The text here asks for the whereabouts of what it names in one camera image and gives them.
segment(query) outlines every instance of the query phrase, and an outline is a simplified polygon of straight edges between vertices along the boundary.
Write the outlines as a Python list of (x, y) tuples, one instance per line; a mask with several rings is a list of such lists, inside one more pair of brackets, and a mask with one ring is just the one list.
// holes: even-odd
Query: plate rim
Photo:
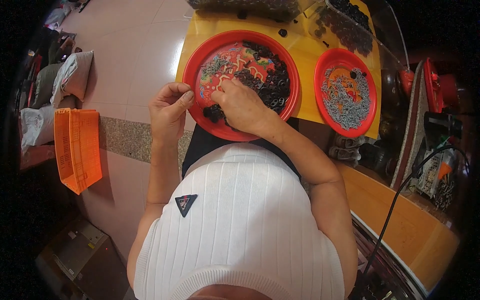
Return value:
[[(322, 74), (321, 68), (324, 64), (324, 62), (329, 59), (332, 55), (335, 55), (335, 53), (338, 52), (338, 55), (342, 55), (343, 57), (349, 57), (348, 60), (354, 60), (352, 64), (357, 64), (357, 68), (362, 70), (362, 72), (367, 73), (367, 82), (370, 90), (370, 112), (369, 115), (367, 116), (367, 119), (363, 121), (362, 125), (357, 128), (357, 129), (350, 129), (350, 130), (345, 130), (343, 129), (340, 124), (335, 122), (332, 117), (328, 114), (325, 105), (323, 103), (323, 97), (322, 95), (324, 92), (322, 91), (322, 83), (325, 78), (324, 73)], [(330, 64), (335, 65), (335, 61), (329, 62)], [(368, 129), (372, 126), (373, 120), (375, 119), (375, 115), (377, 112), (377, 89), (375, 82), (373, 80), (372, 74), (370, 73), (370, 70), (368, 67), (365, 65), (365, 63), (354, 53), (342, 49), (342, 48), (333, 48), (325, 51), (317, 60), (317, 63), (315, 65), (315, 72), (313, 76), (313, 88), (315, 91), (315, 101), (317, 103), (317, 107), (320, 111), (320, 114), (322, 115), (322, 118), (324, 121), (337, 133), (349, 137), (349, 138), (355, 138), (358, 136), (361, 136), (365, 134)]]

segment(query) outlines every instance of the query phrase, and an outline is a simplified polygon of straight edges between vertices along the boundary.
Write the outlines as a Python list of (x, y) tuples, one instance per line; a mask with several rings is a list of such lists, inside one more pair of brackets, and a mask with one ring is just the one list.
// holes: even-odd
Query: fingernail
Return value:
[(183, 98), (186, 101), (191, 101), (193, 99), (193, 91), (188, 91), (185, 94), (183, 94)]

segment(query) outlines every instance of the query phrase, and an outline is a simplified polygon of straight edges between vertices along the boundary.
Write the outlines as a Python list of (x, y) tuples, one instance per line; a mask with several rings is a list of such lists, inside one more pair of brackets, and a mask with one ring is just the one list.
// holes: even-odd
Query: triangle logo patch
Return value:
[(198, 195), (185, 195), (182, 197), (176, 197), (175, 202), (177, 202), (177, 206), (179, 207), (180, 213), (182, 217), (185, 217), (190, 210), (195, 199), (197, 199)]

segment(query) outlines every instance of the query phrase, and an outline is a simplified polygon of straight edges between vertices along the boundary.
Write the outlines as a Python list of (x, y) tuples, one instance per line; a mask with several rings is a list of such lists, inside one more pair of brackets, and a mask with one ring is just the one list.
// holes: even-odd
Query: red plastic plate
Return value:
[[(278, 54), (279, 58), (287, 65), (290, 78), (290, 96), (287, 99), (285, 108), (280, 113), (280, 117), (283, 120), (290, 118), (300, 97), (300, 77), (297, 67), (287, 50), (274, 39), (254, 31), (232, 30), (206, 40), (192, 54), (183, 72), (183, 82), (189, 84), (195, 92), (195, 103), (189, 109), (189, 112), (197, 124), (207, 132), (219, 138), (236, 142), (252, 141), (259, 137), (245, 132), (235, 132), (225, 125), (223, 120), (212, 123), (208, 118), (204, 117), (203, 109), (214, 104), (214, 102), (210, 100), (210, 95), (217, 89), (221, 90), (221, 81), (232, 79), (233, 72), (242, 70), (243, 65), (249, 60), (251, 62), (248, 68), (251, 72), (255, 71), (253, 74), (262, 79), (266, 77), (267, 70), (273, 67), (266, 59), (261, 59), (256, 62), (252, 54), (248, 53), (246, 48), (242, 46), (242, 40), (244, 39), (268, 46), (270, 50), (274, 54)], [(219, 74), (219, 76), (212, 78), (202, 78), (200, 72), (201, 66), (211, 61), (216, 55), (220, 55), (234, 64), (232, 73), (225, 76)]]
[[(344, 69), (348, 70), (348, 74), (353, 68), (359, 68), (362, 72), (367, 73), (367, 82), (368, 82), (368, 87), (370, 90), (370, 110), (367, 116), (367, 119), (365, 119), (360, 127), (357, 129), (349, 129), (345, 130), (343, 129), (340, 124), (335, 122), (330, 115), (328, 114), (323, 97), (327, 96), (325, 92), (322, 91), (322, 83), (325, 81), (325, 71), (327, 69), (330, 69), (334, 67), (335, 69)], [(375, 83), (373, 82), (372, 75), (370, 74), (370, 71), (368, 71), (367, 66), (361, 61), (360, 58), (358, 58), (355, 54), (351, 53), (348, 50), (341, 49), (341, 48), (335, 48), (335, 49), (330, 49), (326, 51), (317, 61), (317, 65), (315, 67), (315, 74), (313, 78), (313, 87), (315, 89), (315, 98), (317, 100), (317, 106), (318, 109), (320, 110), (320, 113), (322, 114), (323, 119), (325, 122), (332, 127), (333, 130), (335, 130), (337, 133), (354, 138), (357, 136), (360, 136), (362, 134), (365, 134), (367, 130), (370, 128), (370, 126), (373, 123), (373, 119), (375, 118), (375, 113), (377, 109), (377, 90), (375, 89)]]
[(430, 58), (423, 65), (423, 75), (425, 77), (425, 83), (427, 85), (427, 99), (429, 111), (442, 112), (444, 105), (444, 96), (440, 85), (438, 84), (438, 72)]

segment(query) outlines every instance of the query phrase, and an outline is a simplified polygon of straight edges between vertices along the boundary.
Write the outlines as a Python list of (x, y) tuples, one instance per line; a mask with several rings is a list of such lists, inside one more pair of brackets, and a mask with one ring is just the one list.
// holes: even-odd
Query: wooden cabinet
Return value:
[[(395, 191), (340, 162), (336, 165), (345, 181), (350, 209), (380, 234)], [(384, 241), (427, 291), (440, 280), (459, 244), (459, 238), (446, 225), (402, 195), (397, 199)]]

